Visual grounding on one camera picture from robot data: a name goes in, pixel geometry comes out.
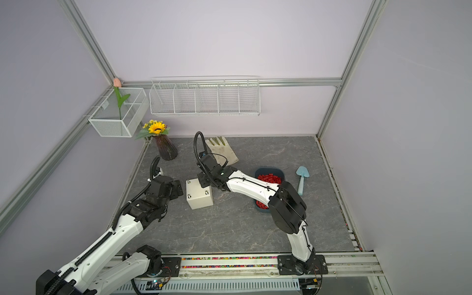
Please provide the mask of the white metal box with screws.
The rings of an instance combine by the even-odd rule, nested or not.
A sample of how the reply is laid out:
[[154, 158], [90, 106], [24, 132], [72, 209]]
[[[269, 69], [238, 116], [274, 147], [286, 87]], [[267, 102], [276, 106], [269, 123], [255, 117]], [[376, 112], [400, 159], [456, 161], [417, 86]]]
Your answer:
[[185, 196], [192, 210], [213, 206], [211, 186], [201, 187], [197, 178], [186, 180]]

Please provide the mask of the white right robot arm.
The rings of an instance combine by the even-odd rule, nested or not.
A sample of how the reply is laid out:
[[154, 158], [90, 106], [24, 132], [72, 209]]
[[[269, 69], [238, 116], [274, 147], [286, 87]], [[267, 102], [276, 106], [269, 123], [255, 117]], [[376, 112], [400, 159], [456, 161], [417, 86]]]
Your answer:
[[204, 152], [196, 155], [201, 169], [198, 180], [201, 187], [243, 194], [269, 208], [275, 225], [287, 234], [291, 254], [279, 255], [278, 269], [282, 275], [325, 275], [328, 273], [322, 255], [317, 255], [310, 242], [306, 203], [287, 181], [268, 183], [250, 177], [231, 166], [221, 166], [215, 158]]

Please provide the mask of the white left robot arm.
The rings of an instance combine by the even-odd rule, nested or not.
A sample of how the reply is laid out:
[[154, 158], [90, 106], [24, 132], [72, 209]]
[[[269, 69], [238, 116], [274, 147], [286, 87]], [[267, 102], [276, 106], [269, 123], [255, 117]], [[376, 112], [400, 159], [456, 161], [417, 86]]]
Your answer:
[[180, 181], [158, 175], [128, 202], [112, 226], [77, 258], [60, 270], [45, 271], [36, 281], [38, 295], [110, 295], [140, 275], [172, 276], [159, 250], [142, 246], [114, 267], [104, 267], [153, 221], [162, 220], [168, 203], [183, 195]]

